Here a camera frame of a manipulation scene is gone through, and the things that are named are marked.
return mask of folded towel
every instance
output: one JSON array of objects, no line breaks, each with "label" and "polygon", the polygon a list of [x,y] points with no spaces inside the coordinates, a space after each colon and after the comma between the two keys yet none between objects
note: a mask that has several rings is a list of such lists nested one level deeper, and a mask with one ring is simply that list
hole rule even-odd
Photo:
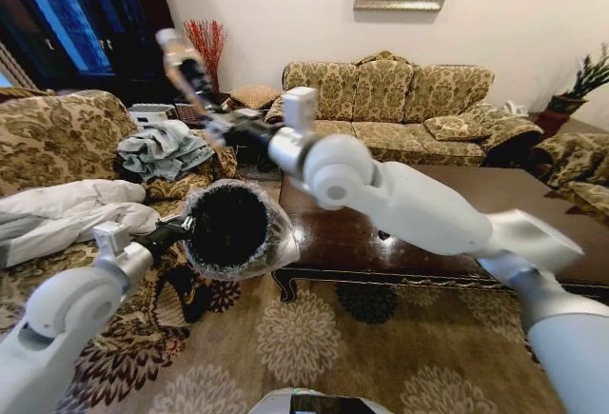
[{"label": "folded towel", "polygon": [[118,144],[123,167],[147,181],[153,177],[175,181],[214,154],[207,142],[182,121],[163,121],[129,135]]}]

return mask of table leg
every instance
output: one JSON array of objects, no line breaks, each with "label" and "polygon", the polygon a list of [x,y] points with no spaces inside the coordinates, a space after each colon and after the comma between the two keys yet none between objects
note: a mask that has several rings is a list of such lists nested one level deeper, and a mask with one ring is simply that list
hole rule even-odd
[{"label": "table leg", "polygon": [[298,296],[296,278],[292,277],[289,270],[276,269],[271,272],[271,276],[282,290],[280,297],[282,303],[292,303],[296,301]]}]

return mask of wooden coffee table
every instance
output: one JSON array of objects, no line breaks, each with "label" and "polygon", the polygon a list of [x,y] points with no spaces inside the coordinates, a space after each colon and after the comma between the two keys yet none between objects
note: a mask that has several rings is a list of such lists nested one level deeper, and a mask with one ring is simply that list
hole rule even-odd
[{"label": "wooden coffee table", "polygon": [[[521,169],[414,166],[454,188],[481,212],[527,211],[575,240],[586,255],[559,276],[575,293],[609,297],[609,227]],[[292,221],[301,258],[272,273],[282,301],[296,299],[296,279],[505,289],[468,255],[435,255],[394,237],[383,239],[351,209],[326,211],[284,178],[279,203]]]}]

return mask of plant pot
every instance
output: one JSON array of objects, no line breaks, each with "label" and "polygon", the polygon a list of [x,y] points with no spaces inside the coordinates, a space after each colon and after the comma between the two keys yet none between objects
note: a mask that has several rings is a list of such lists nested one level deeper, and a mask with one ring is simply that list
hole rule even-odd
[{"label": "plant pot", "polygon": [[581,105],[586,102],[587,100],[584,100],[583,98],[569,98],[562,95],[554,95],[550,100],[550,103],[548,103],[546,110],[558,114],[566,114],[568,119],[571,114],[580,109]]},{"label": "plant pot", "polygon": [[557,134],[571,114],[578,110],[587,100],[554,95],[546,109],[541,112],[535,123],[543,129],[543,139]]}]

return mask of white cloth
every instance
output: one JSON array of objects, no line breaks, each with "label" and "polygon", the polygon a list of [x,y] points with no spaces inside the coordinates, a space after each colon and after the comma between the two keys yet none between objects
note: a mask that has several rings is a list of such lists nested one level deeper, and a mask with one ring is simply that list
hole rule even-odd
[{"label": "white cloth", "polygon": [[145,197],[140,185],[94,179],[0,199],[0,267],[90,240],[93,227],[105,221],[123,224],[130,234],[150,233],[160,216],[139,203]]}]

